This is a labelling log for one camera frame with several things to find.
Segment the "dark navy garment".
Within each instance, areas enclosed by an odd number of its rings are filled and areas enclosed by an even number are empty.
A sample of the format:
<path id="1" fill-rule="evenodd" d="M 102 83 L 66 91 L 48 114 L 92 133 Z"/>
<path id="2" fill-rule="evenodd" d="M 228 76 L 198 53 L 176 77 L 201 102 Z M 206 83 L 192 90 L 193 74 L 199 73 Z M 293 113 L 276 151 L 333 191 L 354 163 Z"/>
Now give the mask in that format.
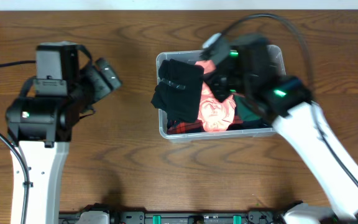
<path id="1" fill-rule="evenodd" d="M 227 128 L 227 131 L 260 128 L 271 128 L 271 125 L 266 124 L 262 119 L 253 121 L 240 121 L 240 123 L 232 123 Z"/>

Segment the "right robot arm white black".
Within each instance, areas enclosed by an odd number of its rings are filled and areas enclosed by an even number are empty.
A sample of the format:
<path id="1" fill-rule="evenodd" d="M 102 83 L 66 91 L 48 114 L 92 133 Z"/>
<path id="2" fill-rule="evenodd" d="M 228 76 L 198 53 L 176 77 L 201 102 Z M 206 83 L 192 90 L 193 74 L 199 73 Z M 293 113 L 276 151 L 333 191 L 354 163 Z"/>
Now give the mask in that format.
<path id="1" fill-rule="evenodd" d="M 358 165 L 299 78 L 280 75 L 271 62 L 232 62 L 216 64 L 204 80 L 219 100 L 244 97 L 295 149 L 324 190 L 329 208 L 299 203 L 280 215 L 282 222 L 358 223 Z"/>

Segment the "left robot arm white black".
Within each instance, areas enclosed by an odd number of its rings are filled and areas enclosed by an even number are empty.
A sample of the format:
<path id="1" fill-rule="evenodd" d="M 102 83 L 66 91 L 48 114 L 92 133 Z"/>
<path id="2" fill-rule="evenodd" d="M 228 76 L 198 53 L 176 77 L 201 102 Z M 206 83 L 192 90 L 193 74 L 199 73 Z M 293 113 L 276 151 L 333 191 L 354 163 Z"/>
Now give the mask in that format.
<path id="1" fill-rule="evenodd" d="M 93 105 L 122 86 L 99 58 L 73 78 L 36 75 L 6 111 L 14 182 L 11 223 L 58 223 L 63 168 L 73 127 Z"/>

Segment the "salmon pink garment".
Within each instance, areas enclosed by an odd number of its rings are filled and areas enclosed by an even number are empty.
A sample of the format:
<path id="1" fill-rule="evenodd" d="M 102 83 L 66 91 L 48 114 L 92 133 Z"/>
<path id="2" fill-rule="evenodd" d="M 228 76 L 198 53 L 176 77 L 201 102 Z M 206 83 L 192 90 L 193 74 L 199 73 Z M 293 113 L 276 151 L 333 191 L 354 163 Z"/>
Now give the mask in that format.
<path id="1" fill-rule="evenodd" d="M 233 123 L 236 103 L 231 95 L 222 103 L 213 95 L 209 86 L 203 82 L 198 120 L 205 132 L 225 131 Z"/>

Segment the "dark green garment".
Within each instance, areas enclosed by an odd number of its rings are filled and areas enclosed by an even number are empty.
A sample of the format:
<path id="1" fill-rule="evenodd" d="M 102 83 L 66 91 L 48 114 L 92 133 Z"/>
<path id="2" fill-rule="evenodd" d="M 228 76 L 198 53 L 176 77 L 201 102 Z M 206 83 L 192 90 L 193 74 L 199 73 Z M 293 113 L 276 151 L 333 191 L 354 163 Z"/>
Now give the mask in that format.
<path id="1" fill-rule="evenodd" d="M 234 101 L 236 103 L 237 114 L 243 121 L 257 121 L 261 117 L 253 113 L 248 107 L 246 107 L 243 97 L 234 95 Z"/>

